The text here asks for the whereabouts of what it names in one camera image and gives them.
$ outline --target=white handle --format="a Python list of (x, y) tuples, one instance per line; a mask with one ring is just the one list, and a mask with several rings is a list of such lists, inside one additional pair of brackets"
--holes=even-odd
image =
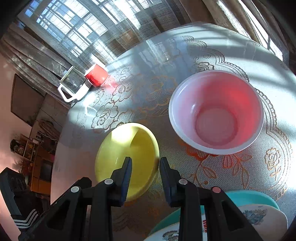
[(67, 99), (67, 97), (65, 96), (64, 92), (62, 91), (62, 87), (64, 87), (62, 84), (57, 88), (57, 90), (59, 91), (59, 93), (61, 94), (61, 96), (63, 97), (64, 101), (69, 103), (71, 102), (72, 100), (75, 100), (76, 97), (72, 96), (70, 99)]

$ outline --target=yellow bowl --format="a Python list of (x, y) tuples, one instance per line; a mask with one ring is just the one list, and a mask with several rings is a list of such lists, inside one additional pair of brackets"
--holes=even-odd
[(159, 148), (153, 133), (138, 123), (127, 123), (111, 131), (102, 142), (95, 162), (98, 182), (121, 168), (126, 156), (133, 169), (126, 201), (140, 197), (151, 185), (159, 163)]

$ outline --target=bowl bottom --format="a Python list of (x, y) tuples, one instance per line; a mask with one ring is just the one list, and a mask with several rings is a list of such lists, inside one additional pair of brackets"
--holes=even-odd
[(197, 114), (195, 131), (201, 140), (213, 148), (225, 145), (237, 134), (237, 119), (227, 108), (204, 108)]

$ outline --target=round table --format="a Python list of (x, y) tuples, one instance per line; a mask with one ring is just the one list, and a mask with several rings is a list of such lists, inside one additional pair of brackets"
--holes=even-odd
[[(52, 202), (82, 177), (96, 185), (94, 162), (100, 144), (117, 126), (138, 122), (154, 133), (160, 156), (167, 157), (183, 178), (203, 188), (263, 192), (277, 201), (291, 223), (296, 214), (296, 182), (289, 175), (295, 170), (296, 77), (280, 59), (237, 32), (195, 23), (133, 47), (107, 69), (110, 76), (105, 83), (68, 113), (52, 172)], [(257, 140), (232, 155), (193, 149), (176, 135), (168, 117), (169, 100), (178, 84), (194, 73), (213, 69), (249, 81), (264, 107)], [(115, 240), (124, 233), (143, 240), (172, 211), (158, 173), (140, 198), (112, 209)]]

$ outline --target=pink rivet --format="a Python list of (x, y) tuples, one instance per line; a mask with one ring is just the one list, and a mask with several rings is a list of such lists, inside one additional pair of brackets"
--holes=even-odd
[(213, 187), (213, 192), (214, 193), (220, 193), (221, 192), (221, 189), (219, 187)]

